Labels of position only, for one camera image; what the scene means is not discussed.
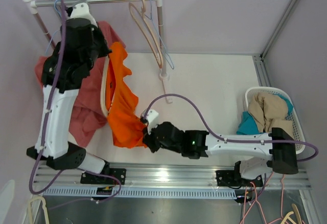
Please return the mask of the orange t shirt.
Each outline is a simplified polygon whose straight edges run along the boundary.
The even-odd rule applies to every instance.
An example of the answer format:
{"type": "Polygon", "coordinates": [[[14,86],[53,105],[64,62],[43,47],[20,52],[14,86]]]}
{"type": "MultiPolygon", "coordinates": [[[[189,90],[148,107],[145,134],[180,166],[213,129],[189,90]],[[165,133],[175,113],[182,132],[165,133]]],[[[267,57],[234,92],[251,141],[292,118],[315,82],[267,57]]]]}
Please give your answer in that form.
{"type": "Polygon", "coordinates": [[[135,115],[138,105],[136,96],[124,78],[132,71],[124,65],[128,54],[120,42],[114,42],[109,54],[109,65],[106,78],[107,121],[112,130],[114,146],[122,148],[147,147],[143,143],[145,125],[135,115]]]}

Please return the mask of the beige wooden hanger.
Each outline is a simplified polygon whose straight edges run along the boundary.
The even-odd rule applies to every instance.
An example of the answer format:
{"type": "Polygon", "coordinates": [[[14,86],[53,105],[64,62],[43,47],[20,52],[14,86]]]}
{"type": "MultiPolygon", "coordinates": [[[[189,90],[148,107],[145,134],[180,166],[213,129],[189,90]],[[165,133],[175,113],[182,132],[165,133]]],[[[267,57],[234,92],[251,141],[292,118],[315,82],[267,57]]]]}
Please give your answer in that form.
{"type": "Polygon", "coordinates": [[[135,6],[134,3],[129,3],[129,12],[132,19],[134,20],[141,33],[143,34],[144,38],[146,39],[146,42],[148,43],[154,55],[158,67],[161,69],[163,56],[160,48],[160,43],[155,35],[153,27],[149,25],[149,21],[146,19],[145,0],[141,0],[141,2],[142,6],[140,10],[135,6]]]}
{"type": "Polygon", "coordinates": [[[109,66],[109,56],[107,55],[104,60],[104,68],[102,73],[101,91],[100,91],[100,107],[105,118],[108,116],[108,109],[106,108],[106,80],[108,74],[108,66],[109,66]]]}

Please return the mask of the teal t shirt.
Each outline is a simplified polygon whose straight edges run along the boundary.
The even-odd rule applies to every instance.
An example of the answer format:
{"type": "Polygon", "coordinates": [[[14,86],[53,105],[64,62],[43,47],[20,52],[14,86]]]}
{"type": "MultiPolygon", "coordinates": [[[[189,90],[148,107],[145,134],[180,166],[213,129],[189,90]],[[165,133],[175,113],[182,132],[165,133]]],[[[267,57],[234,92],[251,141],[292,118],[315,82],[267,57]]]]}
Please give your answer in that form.
{"type": "Polygon", "coordinates": [[[239,124],[237,134],[238,135],[260,134],[253,117],[248,112],[248,109],[247,111],[242,113],[241,123],[239,124]]]}

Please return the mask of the beige t shirt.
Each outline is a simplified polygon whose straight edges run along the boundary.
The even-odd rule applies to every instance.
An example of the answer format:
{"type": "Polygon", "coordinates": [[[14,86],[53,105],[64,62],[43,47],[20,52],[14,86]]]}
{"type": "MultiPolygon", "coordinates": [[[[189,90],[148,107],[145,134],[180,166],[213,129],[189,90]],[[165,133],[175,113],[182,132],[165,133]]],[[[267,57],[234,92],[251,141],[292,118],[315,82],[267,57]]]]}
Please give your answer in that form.
{"type": "Polygon", "coordinates": [[[248,112],[253,117],[259,133],[272,132],[281,128],[293,137],[293,123],[287,116],[293,111],[292,103],[280,95],[268,92],[254,94],[248,105],[248,112]]]}

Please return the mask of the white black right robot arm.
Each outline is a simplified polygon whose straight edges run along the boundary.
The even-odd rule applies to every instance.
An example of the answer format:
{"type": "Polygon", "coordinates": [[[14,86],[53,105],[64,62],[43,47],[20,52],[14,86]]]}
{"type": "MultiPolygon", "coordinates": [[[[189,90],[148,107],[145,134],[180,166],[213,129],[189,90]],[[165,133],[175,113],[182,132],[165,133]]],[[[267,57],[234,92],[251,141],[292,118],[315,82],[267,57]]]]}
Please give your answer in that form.
{"type": "Polygon", "coordinates": [[[166,149],[192,160],[225,154],[247,156],[247,160],[235,163],[232,173],[233,181],[240,186],[269,170],[298,174],[295,143],[283,129],[275,127],[270,133],[247,136],[243,141],[238,139],[238,136],[218,139],[205,130],[183,131],[170,122],[143,130],[143,143],[152,153],[166,149]]]}

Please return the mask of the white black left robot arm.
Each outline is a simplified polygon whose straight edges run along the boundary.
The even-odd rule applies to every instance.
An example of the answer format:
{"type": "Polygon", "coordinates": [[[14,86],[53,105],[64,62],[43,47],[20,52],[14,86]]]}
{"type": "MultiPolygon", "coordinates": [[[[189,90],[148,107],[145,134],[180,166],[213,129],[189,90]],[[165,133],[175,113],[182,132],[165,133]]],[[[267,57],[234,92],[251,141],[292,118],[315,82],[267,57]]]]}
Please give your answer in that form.
{"type": "Polygon", "coordinates": [[[105,161],[68,141],[68,129],[76,97],[94,62],[110,53],[97,24],[84,18],[66,20],[62,40],[43,64],[43,118],[38,141],[27,156],[45,160],[54,170],[82,169],[92,172],[99,184],[106,183],[110,171],[105,161]]]}

